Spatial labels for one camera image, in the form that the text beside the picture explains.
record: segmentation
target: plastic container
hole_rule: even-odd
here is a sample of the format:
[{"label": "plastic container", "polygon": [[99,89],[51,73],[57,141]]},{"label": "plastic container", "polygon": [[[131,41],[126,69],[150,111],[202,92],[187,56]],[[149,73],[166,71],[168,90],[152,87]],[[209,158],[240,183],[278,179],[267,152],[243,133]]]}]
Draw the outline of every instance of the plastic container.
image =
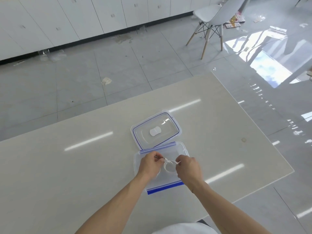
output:
[{"label": "plastic container", "polygon": [[[175,160],[180,154],[189,156],[188,151],[186,150],[182,142],[172,142],[168,144],[159,145],[151,149],[144,149],[137,152],[134,156],[134,170],[135,174],[138,173],[138,168],[141,163],[141,159],[148,153],[152,151],[158,151],[168,160]],[[155,177],[149,184],[146,186],[145,190],[148,195],[166,190],[172,187],[183,185],[183,182],[178,178],[177,173],[167,172],[164,167],[160,169],[157,177]]]},{"label": "plastic container", "polygon": [[181,127],[168,111],[162,111],[131,127],[140,150],[166,143],[182,133]]}]

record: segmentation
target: cabinet baseboard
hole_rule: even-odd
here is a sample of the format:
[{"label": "cabinet baseboard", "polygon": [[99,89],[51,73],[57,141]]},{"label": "cabinet baseboard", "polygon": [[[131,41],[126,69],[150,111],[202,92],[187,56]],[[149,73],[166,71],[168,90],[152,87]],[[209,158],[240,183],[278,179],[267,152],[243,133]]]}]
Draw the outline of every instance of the cabinet baseboard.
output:
[{"label": "cabinet baseboard", "polygon": [[[155,20],[155,21],[152,21],[152,22],[147,22],[147,23],[144,23],[144,24],[141,24],[141,25],[137,25],[137,26],[132,26],[132,27],[129,27],[129,28],[126,28],[126,29],[117,30],[117,31],[110,32],[110,33],[107,33],[107,34],[102,34],[102,35],[94,36],[94,37],[91,37],[91,38],[78,40],[78,41],[75,41],[75,42],[72,42],[72,43],[66,43],[66,44],[63,44],[63,45],[60,45],[60,46],[49,48],[49,52],[59,51],[61,49],[74,47],[74,46],[77,46],[77,45],[80,45],[80,44],[89,43],[89,42],[96,41],[96,40],[99,40],[99,39],[104,39],[104,38],[108,38],[108,37],[115,36],[115,35],[125,34],[125,33],[128,33],[128,32],[131,32],[131,31],[138,30],[142,26],[149,27],[149,26],[153,26],[153,25],[158,25],[158,24],[170,21],[170,20],[179,19],[179,18],[186,17],[186,16],[189,16],[189,15],[193,15],[193,11],[186,12],[186,13],[183,13],[183,14],[180,14],[180,15],[170,16],[170,17],[167,17],[167,18],[164,18],[164,19],[160,19],[160,20]],[[11,57],[11,58],[8,58],[8,59],[1,60],[0,61],[0,65],[4,65],[4,64],[16,62],[16,61],[25,60],[25,59],[28,59],[28,58],[31,58],[31,57],[34,57],[34,56],[38,56],[38,55],[39,55],[39,51],[27,53],[27,54],[16,56],[16,57]]]}]

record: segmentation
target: glossy table surface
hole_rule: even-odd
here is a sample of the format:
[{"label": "glossy table surface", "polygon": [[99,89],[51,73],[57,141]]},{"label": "glossy table surface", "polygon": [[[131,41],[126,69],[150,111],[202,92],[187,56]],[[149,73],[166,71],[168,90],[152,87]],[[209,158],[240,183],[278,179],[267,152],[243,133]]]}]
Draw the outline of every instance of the glossy table surface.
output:
[{"label": "glossy table surface", "polygon": [[[134,177],[130,127],[162,110],[182,128],[174,140],[231,202],[293,172],[209,72],[0,142],[2,233],[74,233]],[[143,192],[124,233],[205,216],[185,186]]]}]

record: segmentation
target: forearm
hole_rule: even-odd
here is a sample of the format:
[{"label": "forearm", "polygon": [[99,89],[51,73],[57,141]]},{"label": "forearm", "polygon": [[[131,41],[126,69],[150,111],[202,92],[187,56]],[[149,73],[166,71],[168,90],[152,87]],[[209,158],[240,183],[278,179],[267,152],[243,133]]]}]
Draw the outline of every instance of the forearm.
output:
[{"label": "forearm", "polygon": [[120,234],[148,180],[136,176],[107,204],[96,211],[76,234]]},{"label": "forearm", "polygon": [[193,193],[222,234],[270,233],[242,210],[214,192],[204,181],[194,186]]}]

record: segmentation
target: person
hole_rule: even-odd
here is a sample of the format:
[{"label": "person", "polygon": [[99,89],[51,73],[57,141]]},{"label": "person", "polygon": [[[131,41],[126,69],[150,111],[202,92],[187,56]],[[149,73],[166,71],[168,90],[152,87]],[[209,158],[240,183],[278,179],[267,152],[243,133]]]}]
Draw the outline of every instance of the person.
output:
[{"label": "person", "polygon": [[[199,163],[193,157],[180,155],[176,159],[177,175],[199,199],[222,234],[268,234],[262,225],[217,194],[203,180]],[[143,189],[155,178],[164,164],[163,156],[153,151],[142,158],[138,174],[107,204],[96,211],[76,234],[121,234]],[[202,223],[174,224],[154,232],[164,233],[216,233]]]}]

